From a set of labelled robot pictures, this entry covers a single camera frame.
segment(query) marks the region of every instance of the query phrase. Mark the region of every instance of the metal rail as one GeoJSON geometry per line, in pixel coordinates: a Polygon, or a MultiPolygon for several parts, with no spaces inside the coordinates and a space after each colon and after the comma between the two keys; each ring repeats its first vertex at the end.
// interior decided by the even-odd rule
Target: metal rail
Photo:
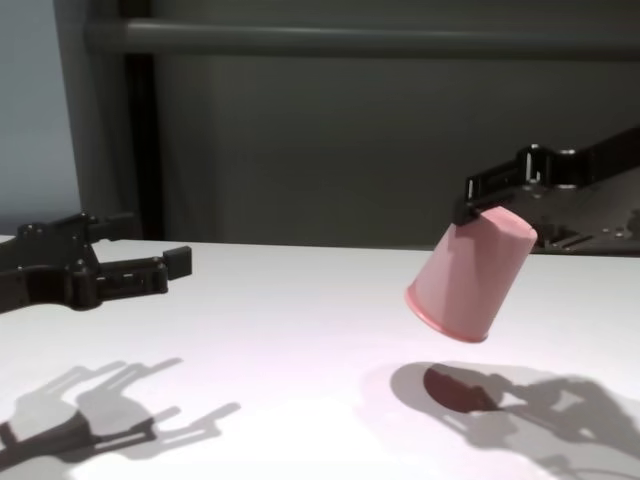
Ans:
{"type": "Polygon", "coordinates": [[[86,39],[93,51],[115,53],[640,60],[640,29],[637,33],[374,30],[131,19],[89,24],[86,39]]]}

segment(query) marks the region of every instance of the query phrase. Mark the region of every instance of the gray wall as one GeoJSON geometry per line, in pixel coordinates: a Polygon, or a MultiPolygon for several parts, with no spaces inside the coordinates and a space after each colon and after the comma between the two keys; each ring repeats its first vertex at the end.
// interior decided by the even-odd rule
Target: gray wall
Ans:
{"type": "Polygon", "coordinates": [[[0,2],[0,234],[81,209],[136,211],[122,58],[84,26],[116,0],[0,2]]]}
{"type": "Polygon", "coordinates": [[[0,233],[80,208],[51,1],[0,2],[0,233]]]}
{"type": "MultiPolygon", "coordinates": [[[[157,0],[229,24],[571,28],[640,24],[628,0],[157,0]]],[[[172,238],[432,244],[464,177],[535,142],[579,147],[640,121],[640,65],[158,59],[172,238]]]]}
{"type": "Polygon", "coordinates": [[[84,28],[118,15],[116,0],[53,0],[82,207],[136,211],[123,58],[87,51],[84,28]]]}

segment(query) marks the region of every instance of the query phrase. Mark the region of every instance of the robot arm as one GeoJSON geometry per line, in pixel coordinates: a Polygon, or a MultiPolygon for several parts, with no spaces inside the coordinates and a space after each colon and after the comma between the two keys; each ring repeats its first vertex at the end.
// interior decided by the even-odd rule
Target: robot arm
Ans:
{"type": "Polygon", "coordinates": [[[466,179],[453,223],[505,206],[549,253],[640,253],[640,126],[580,150],[531,145],[466,179]]]}
{"type": "Polygon", "coordinates": [[[105,300],[166,293],[169,280],[191,274],[189,247],[162,257],[98,261],[91,244],[128,238],[135,230],[129,214],[100,221],[83,213],[23,225],[0,243],[0,313],[41,303],[89,310],[105,300]]]}

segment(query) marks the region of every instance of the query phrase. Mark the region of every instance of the pink cup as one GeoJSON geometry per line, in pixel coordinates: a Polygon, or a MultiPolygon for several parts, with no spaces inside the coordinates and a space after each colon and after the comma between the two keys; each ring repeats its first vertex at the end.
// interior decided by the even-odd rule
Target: pink cup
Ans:
{"type": "Polygon", "coordinates": [[[531,225],[502,207],[451,225],[407,289],[409,307],[451,338],[482,342],[536,239],[531,225]]]}

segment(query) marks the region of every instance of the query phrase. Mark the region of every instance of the white table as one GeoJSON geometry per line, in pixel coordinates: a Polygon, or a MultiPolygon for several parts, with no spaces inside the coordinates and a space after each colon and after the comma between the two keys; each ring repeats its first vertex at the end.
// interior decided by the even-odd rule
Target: white table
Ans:
{"type": "MultiPolygon", "coordinates": [[[[96,250],[108,261],[171,246],[96,250]]],[[[22,443],[0,464],[24,461],[0,478],[640,478],[640,261],[530,256],[489,339],[468,345],[404,304],[428,253],[192,246],[194,275],[167,295],[2,316],[0,418],[22,443]],[[422,387],[434,363],[541,383],[530,403],[457,414],[422,387]],[[156,440],[37,456],[160,412],[156,440]],[[73,435],[55,429],[73,418],[73,435]],[[202,435],[170,442],[189,431],[202,435]]]]}

